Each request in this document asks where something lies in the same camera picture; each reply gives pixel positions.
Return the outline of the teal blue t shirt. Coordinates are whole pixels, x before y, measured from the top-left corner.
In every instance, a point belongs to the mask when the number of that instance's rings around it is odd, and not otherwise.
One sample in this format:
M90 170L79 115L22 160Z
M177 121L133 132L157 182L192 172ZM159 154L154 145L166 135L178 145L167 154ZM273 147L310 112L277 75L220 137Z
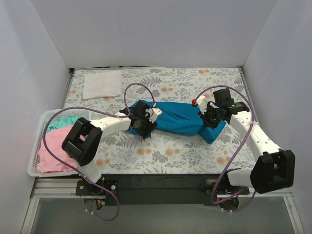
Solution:
M162 111L157 118L156 129L187 136L200 135L208 144L213 143L222 132L226 122L222 121L215 129L205 127L198 110L191 104L161 101L156 103Z

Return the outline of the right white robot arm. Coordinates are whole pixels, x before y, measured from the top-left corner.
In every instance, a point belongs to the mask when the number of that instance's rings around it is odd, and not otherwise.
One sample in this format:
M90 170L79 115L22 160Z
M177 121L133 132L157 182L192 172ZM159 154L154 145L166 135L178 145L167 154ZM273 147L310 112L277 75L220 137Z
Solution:
M215 129L219 123L227 122L240 134L255 158L251 170L227 169L220 175L219 182L232 187L254 188L259 194L291 187L294 153L275 144L255 121L248 103L234 101L230 91L229 87L223 86L213 93L213 102L204 95L192 101L192 105L199 108L198 115L204 126Z

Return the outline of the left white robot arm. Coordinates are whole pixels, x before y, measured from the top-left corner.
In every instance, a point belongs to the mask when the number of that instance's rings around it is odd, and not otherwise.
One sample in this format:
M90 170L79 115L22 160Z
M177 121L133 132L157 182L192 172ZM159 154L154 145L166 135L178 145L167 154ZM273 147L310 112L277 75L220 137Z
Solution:
M143 139L156 128L162 111L139 100L134 107L125 108L114 117L86 120L79 118L62 143L62 149L78 165L81 175L96 183L101 172L94 160L100 140L120 131L133 129Z

